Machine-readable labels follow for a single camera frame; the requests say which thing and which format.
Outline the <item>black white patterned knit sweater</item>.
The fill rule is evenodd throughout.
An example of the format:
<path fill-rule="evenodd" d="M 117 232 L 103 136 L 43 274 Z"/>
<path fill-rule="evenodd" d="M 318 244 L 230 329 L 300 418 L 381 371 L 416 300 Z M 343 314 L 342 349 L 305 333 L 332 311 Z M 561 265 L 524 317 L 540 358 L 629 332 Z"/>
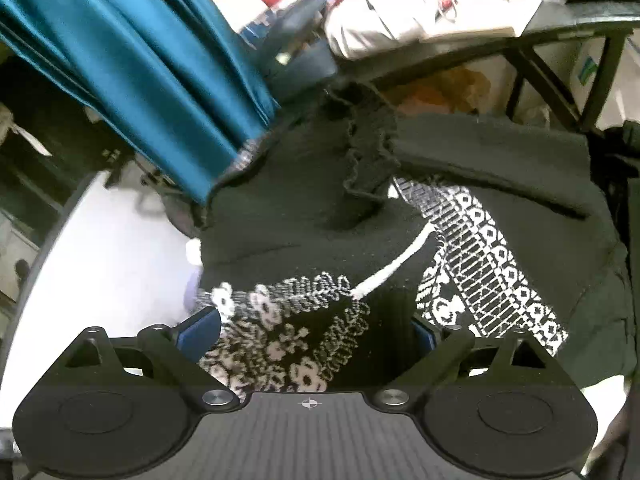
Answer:
<path fill-rule="evenodd" d="M 286 112 L 213 190 L 196 298 L 221 332 L 198 362 L 239 396 L 386 384 L 419 356 L 414 318 L 565 341 L 468 190 L 401 179 L 396 131 L 353 84 Z"/>

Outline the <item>black metal desk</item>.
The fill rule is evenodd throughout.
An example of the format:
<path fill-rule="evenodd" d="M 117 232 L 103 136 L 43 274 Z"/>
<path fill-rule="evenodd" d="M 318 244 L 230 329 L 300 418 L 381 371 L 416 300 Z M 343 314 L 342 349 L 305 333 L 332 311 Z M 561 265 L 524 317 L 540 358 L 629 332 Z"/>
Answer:
<path fill-rule="evenodd" d="M 415 42 L 398 50 L 357 61 L 341 61 L 341 74 L 348 80 L 370 82 L 378 88 L 449 70 L 458 65 L 501 56 L 515 70 L 515 81 L 506 114 L 512 118 L 521 99 L 524 84 L 529 84 L 550 107 L 563 128 L 574 132 L 597 129 L 612 85 L 625 42 L 639 29 L 639 5 L 636 2 L 583 2 L 561 6 L 544 3 L 518 38 L 476 37 Z M 601 39 L 603 48 L 586 102 L 574 101 L 568 84 L 553 70 L 553 62 L 542 48 L 576 47 L 583 41 Z"/>

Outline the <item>plain black garment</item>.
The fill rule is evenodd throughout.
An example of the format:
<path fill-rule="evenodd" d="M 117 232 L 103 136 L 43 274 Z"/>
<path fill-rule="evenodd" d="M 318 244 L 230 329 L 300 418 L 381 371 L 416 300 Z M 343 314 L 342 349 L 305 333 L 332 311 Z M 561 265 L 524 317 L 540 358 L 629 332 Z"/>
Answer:
<path fill-rule="evenodd" d="M 636 365 L 627 251 L 586 139 L 505 119 L 398 120 L 399 195 L 438 247 L 416 306 L 480 337 L 528 330 L 588 387 Z"/>

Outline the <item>white bedding on desk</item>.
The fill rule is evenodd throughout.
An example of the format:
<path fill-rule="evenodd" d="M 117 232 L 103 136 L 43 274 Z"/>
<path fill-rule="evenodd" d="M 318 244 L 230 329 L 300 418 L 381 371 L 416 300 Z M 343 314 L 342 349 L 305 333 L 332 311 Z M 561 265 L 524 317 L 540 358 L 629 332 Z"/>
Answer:
<path fill-rule="evenodd" d="M 330 11 L 324 34 L 333 54 L 360 60 L 414 42 L 515 38 L 541 0 L 343 0 Z"/>

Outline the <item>teal blue curtain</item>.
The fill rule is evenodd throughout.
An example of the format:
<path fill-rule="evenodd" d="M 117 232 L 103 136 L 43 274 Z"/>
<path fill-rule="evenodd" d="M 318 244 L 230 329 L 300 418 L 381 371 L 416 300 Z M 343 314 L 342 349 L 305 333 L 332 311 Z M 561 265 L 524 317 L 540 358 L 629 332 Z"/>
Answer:
<path fill-rule="evenodd" d="M 276 114 L 213 0 L 1 0 L 1 38 L 198 202 Z"/>

